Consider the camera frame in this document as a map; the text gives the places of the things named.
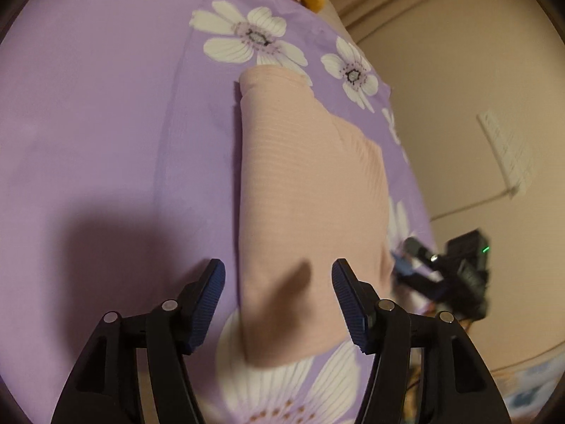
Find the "purple floral bed sheet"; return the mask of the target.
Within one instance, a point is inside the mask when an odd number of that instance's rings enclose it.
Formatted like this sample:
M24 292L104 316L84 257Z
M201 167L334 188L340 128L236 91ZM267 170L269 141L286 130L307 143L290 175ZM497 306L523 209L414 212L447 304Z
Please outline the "purple floral bed sheet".
M188 359L215 422L351 423L371 359L351 343L276 370L242 359L238 321L240 75L305 75L328 112L382 150L389 235L432 238L391 107L357 58L291 0L31 0L1 45L1 375L34 423L50 421L99 319L145 313L211 258L226 285Z

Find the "white wall power strip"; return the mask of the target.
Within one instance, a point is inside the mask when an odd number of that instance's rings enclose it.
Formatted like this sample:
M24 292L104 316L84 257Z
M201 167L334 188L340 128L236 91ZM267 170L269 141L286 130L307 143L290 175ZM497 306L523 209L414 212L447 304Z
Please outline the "white wall power strip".
M525 195L536 173L534 154L529 144L492 111L478 114L477 122L499 167L508 195Z

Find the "pink striped small garment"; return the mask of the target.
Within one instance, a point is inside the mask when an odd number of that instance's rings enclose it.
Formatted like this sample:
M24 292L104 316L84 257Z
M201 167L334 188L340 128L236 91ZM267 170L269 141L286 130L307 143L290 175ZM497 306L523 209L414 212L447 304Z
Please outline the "pink striped small garment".
M342 343L331 283L344 258L391 291L389 190L380 147L318 101L304 77L246 70L241 91L239 291L247 361L296 363Z

